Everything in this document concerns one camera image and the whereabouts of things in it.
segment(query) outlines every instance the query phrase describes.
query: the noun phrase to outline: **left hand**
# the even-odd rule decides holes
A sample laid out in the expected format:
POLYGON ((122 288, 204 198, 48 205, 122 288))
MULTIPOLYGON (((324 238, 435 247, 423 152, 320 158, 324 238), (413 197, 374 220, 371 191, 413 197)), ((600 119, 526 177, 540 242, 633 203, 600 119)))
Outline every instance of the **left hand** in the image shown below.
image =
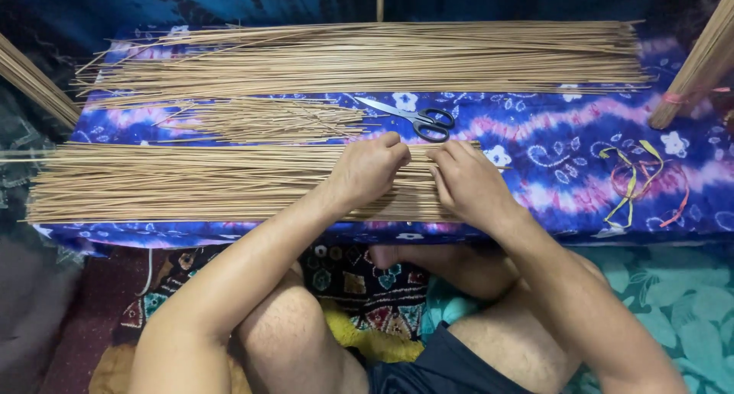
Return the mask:
POLYGON ((351 212, 387 193, 395 173, 409 162, 408 145, 400 143, 396 132, 388 132, 348 144, 325 184, 333 200, 351 212))

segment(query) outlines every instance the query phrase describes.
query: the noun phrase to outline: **patterned rug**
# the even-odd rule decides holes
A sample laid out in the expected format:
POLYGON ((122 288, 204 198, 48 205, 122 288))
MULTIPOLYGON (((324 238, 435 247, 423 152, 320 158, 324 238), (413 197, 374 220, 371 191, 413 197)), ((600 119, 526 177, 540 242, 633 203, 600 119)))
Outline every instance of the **patterned rug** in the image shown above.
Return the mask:
MULTIPOLYGON (((138 341, 156 309, 228 246, 203 246, 171 254, 170 272, 124 311, 112 332, 113 345, 138 341)), ((395 265, 390 270, 377 269, 367 247, 355 245, 316 243, 299 261, 307 289, 317 298, 335 301, 357 329, 375 329, 420 340, 420 317, 429 278, 425 270, 408 264, 395 265)))

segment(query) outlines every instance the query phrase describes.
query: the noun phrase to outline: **person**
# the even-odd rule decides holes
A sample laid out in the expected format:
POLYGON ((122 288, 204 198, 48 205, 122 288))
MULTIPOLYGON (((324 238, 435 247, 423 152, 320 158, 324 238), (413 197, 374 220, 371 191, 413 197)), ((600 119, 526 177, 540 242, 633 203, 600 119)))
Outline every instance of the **person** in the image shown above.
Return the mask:
POLYGON ((153 314, 132 393, 231 391, 227 343, 239 336, 253 392, 557 394, 587 363, 605 394, 684 394, 660 345, 594 265, 562 248, 466 142, 428 154, 441 203, 503 251, 373 246, 377 267, 411 262, 487 300, 439 326, 413 363, 366 370, 331 334, 298 256, 332 223, 388 192, 408 147, 395 132, 351 143, 330 176, 213 258, 153 314))

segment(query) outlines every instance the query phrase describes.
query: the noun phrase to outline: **navy shorts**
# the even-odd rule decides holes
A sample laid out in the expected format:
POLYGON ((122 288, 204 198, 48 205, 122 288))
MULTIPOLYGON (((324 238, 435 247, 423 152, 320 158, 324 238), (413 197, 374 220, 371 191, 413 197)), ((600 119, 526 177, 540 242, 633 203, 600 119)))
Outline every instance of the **navy shorts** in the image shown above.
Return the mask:
POLYGON ((444 322, 415 362, 379 362, 367 379, 370 394, 533 394, 471 352, 444 322))

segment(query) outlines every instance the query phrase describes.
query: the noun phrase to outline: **tie-dye cloth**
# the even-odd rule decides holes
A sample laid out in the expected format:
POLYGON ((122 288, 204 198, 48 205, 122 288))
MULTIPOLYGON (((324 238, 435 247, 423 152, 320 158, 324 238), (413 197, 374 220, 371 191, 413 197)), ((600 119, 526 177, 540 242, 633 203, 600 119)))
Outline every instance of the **tie-dye cloth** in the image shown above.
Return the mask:
MULTIPOLYGON (((170 34, 185 34, 174 27, 170 34)), ((142 38, 146 34, 120 34, 142 38)), ((185 51, 183 46, 129 49, 115 42, 107 62, 127 56, 165 58, 185 51)), ((659 76, 649 90, 606 95, 549 93, 316 93, 268 96, 329 98, 342 106, 365 108, 354 96, 373 98, 400 109, 446 109, 456 117, 451 138, 478 140, 497 165, 512 166, 503 175, 515 198, 560 242, 571 244, 703 243, 734 238, 734 144, 706 101, 696 108, 698 120, 678 118, 664 131, 645 123, 661 94, 685 59, 672 38, 641 43, 641 61, 659 76), (603 148, 617 147, 637 161, 655 161, 641 147, 647 140, 665 160, 665 169, 649 191, 634 202, 632 225, 611 227, 603 219, 620 201, 626 180, 610 182, 616 155, 600 158, 603 148), (677 214, 685 192, 687 204, 677 220, 660 225, 677 214)), ((92 98, 109 96, 97 92, 92 98)), ((152 126, 178 108, 93 110, 84 108, 71 140, 93 143, 145 145, 154 140, 196 137, 187 130, 152 126)), ((368 109, 369 114, 382 112, 368 109)), ((366 137, 395 130, 406 143, 426 143, 412 125, 400 117, 365 119, 373 129, 366 137)), ((212 145, 212 141, 176 145, 212 145)), ((612 218, 625 225, 627 206, 612 218)), ((68 246, 90 253, 104 252, 100 243, 144 248, 201 246, 232 242, 256 223, 94 223, 36 226, 42 233, 68 246)), ((365 222, 336 223, 325 234, 335 243, 446 243, 482 239, 484 234, 458 223, 365 222)))

